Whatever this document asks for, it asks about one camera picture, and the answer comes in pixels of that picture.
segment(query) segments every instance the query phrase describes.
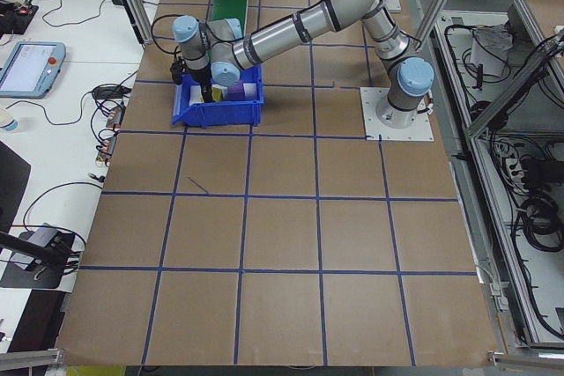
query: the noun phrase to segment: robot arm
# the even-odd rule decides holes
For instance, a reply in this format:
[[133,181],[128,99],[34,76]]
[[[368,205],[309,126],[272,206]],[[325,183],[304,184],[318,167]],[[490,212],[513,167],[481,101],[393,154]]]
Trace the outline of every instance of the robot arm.
[[210,74],[218,84],[233,85],[241,70],[359,20],[392,81],[387,99],[378,106],[379,115],[393,128],[407,127],[434,73],[417,57],[412,39],[399,29],[383,0],[320,0],[245,37],[233,20],[199,23],[193,17],[178,18],[173,32],[190,74],[201,84],[207,79],[204,89]]

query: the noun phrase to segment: blue storage bin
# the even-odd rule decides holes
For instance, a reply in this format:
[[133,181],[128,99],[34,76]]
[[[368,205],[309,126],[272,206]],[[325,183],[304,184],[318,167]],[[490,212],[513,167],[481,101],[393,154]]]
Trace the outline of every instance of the blue storage bin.
[[241,73],[241,81],[256,84],[256,99],[224,100],[215,103],[196,103],[190,106],[190,87],[199,84],[190,75],[184,75],[182,85],[176,86],[173,124],[184,122],[190,127],[202,128],[243,123],[258,125],[261,121],[261,108],[264,103],[263,74],[260,65],[244,70]]

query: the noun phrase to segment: metal mounting plate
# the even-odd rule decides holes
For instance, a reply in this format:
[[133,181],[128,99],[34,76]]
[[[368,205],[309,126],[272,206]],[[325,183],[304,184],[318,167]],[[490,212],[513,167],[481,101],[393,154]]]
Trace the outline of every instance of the metal mounting plate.
[[[413,124],[406,129],[393,129],[380,122],[376,116],[376,105],[382,97],[388,94],[388,90],[388,88],[381,87],[360,88],[367,140],[378,141],[382,138],[384,141],[434,141],[428,114],[418,114]],[[421,101],[419,109],[423,108],[425,105]]]
[[391,13],[399,13],[402,11],[402,5],[399,3],[399,0],[384,0],[384,3]]

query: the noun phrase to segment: white table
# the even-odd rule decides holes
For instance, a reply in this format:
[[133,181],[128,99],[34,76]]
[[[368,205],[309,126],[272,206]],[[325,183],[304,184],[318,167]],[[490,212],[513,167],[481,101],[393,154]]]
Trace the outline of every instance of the white table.
[[[159,0],[145,0],[157,3]],[[98,12],[101,0],[63,0],[63,8],[48,16],[50,22],[61,23],[79,21]],[[39,14],[33,19],[26,33],[15,36],[6,46],[0,47],[0,66],[4,63],[17,41],[59,41],[66,45],[67,57],[60,75],[52,90],[42,100],[32,100],[42,104],[49,117],[55,122],[68,122],[76,119],[80,111],[80,98],[96,85],[119,83],[133,73],[143,54],[142,47],[130,26],[123,7],[106,1],[101,16],[78,26],[53,28],[41,20],[41,15],[56,7],[58,0],[36,0],[40,6]],[[156,7],[145,6],[152,20]],[[5,35],[0,43],[8,40]],[[127,82],[131,87],[134,78]],[[10,105],[15,100],[0,99],[0,106]],[[92,181],[89,173],[103,175],[107,169],[95,163],[97,142],[90,129],[90,118],[95,109],[92,97],[85,99],[85,110],[80,122],[62,127],[48,124],[40,108],[31,105],[16,105],[11,108],[19,127],[13,133],[0,133],[0,141],[7,144],[32,166],[26,193],[14,220],[22,223],[25,210],[41,193],[55,185],[72,181]],[[96,129],[104,128],[106,118],[97,114],[94,120]],[[69,186],[49,193],[44,201],[37,203],[27,219],[30,225],[49,222],[72,229],[88,239],[96,205],[100,197],[97,188],[89,186]],[[22,228],[12,228],[17,235]],[[83,248],[80,240],[75,240],[74,249]],[[10,251],[4,250],[0,259],[7,260]],[[5,263],[0,263],[0,275]],[[59,290],[71,292],[75,274],[64,276]],[[0,331],[12,338],[23,313],[30,290],[0,289],[0,319],[4,319]],[[7,352],[9,341],[0,342],[0,353]]]

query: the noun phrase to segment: grid floor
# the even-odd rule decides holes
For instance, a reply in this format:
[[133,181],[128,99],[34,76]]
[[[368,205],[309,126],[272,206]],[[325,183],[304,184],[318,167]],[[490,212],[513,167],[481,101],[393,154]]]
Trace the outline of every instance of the grid floor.
[[[249,1],[247,32],[316,0]],[[145,50],[58,341],[69,364],[486,362],[439,130],[366,141],[358,87],[389,82],[360,26],[265,63],[258,127],[172,128],[169,64]]]

